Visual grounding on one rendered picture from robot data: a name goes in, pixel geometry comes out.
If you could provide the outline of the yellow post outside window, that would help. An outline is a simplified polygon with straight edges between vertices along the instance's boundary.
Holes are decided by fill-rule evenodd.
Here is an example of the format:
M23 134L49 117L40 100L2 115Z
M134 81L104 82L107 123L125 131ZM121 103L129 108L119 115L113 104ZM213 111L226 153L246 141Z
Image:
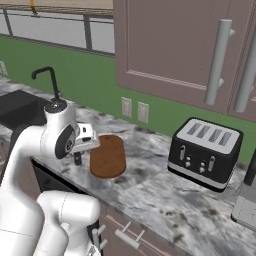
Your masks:
M34 0L29 0L29 1L30 1L30 8L31 8L31 10L32 10L32 13L33 13L34 15L38 15L38 13L37 13L37 11L36 11L36 9L35 9Z

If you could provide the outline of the black sink tap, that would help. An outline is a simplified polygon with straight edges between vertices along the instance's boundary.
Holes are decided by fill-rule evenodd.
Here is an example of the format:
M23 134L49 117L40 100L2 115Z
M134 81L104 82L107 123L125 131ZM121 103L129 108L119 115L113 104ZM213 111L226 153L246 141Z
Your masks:
M31 78L33 80L35 80L38 74L46 72L46 71L50 72L52 86L53 86L53 90L54 90L54 96L55 96L54 99L59 100L60 99L60 95L59 95L60 91L58 90L55 71L52 67L46 66L46 67L42 67L42 68L39 68L39 69L36 69L36 70L32 71Z

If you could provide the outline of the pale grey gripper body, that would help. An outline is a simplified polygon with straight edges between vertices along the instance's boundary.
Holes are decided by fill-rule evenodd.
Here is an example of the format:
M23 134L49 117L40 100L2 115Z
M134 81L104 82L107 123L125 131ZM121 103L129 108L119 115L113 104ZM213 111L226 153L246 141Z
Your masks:
M82 152L91 150L100 146L100 142L96 133L93 133L91 137L79 137L75 140L75 144L71 153Z

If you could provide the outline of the black sink basin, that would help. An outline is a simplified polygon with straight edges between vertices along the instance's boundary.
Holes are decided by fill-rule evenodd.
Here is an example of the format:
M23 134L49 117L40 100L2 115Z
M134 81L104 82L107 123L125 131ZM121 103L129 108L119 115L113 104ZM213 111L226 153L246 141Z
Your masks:
M16 90L0 96L0 124L15 130L18 126L46 123L44 106L48 100Z

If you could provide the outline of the brown oval cutting board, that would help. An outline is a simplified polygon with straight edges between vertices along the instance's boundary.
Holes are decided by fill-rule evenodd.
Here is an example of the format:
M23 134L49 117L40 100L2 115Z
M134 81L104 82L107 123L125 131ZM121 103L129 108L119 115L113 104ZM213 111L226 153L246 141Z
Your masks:
M120 176L126 170L123 140L117 135L101 135L99 142L90 153L90 172L101 179Z

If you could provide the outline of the mauve drawer front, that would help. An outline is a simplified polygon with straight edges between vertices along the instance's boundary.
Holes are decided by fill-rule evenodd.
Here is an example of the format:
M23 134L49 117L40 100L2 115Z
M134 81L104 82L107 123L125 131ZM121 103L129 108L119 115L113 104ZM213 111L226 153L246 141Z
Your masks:
M103 202L101 202L99 223L106 226L106 230L101 235L102 239L108 241L103 249L104 256L191 256L149 228ZM129 238L136 240L143 232L138 241L138 249L133 248L115 234L116 230L122 231L127 224L129 227L125 234Z

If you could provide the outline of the window with dark frame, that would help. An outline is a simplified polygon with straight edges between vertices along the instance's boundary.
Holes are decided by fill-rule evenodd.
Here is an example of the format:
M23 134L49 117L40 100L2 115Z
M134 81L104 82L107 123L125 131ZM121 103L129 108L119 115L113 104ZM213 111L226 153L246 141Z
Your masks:
M113 0L0 0L0 34L113 55Z

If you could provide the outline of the black and white toaster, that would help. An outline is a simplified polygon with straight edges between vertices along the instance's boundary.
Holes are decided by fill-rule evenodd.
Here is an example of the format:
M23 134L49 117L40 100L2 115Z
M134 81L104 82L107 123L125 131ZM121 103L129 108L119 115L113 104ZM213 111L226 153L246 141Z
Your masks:
M223 192L234 172L243 132L190 117L174 133L169 171L215 192Z

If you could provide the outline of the mauve wall cupboard door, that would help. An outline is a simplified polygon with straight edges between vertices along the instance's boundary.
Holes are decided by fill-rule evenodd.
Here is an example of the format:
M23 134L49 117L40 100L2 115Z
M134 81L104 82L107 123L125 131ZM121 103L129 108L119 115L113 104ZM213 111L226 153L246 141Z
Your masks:
M233 21L236 33L231 37L227 68L230 73L230 98L228 114L240 119L256 122L256 77L253 90L243 113L234 111L234 105L254 32L256 31L256 0L231 0L228 17Z
M180 103L226 112L227 68L214 105L205 103L220 19L231 0L113 0L117 84Z

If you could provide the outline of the grey and black coffee machine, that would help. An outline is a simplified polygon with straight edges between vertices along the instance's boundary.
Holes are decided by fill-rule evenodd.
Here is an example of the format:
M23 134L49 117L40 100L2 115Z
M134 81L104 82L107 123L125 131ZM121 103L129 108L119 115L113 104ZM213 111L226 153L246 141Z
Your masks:
M256 232L256 149L241 183L231 219Z

